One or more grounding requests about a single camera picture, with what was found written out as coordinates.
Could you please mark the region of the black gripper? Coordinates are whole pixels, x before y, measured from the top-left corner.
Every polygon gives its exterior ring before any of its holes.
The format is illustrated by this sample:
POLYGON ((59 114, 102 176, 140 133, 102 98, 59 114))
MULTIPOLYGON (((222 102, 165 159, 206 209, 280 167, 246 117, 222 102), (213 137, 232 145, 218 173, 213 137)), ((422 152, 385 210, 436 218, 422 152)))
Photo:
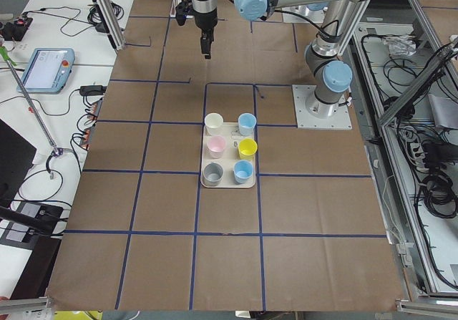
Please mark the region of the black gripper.
POLYGON ((195 23, 202 30, 201 52, 205 59, 211 59, 211 46, 214 41, 213 28, 218 23, 217 0, 193 0, 195 23))

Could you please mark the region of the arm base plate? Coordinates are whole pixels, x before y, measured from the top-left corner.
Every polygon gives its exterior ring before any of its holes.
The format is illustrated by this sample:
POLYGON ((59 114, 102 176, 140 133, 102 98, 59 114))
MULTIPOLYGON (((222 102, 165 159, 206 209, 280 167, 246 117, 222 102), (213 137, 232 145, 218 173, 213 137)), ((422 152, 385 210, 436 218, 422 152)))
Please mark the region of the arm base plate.
POLYGON ((315 85, 292 85, 297 128, 351 130, 349 107, 344 95, 341 95, 336 104, 328 105, 316 99, 315 88, 315 85))

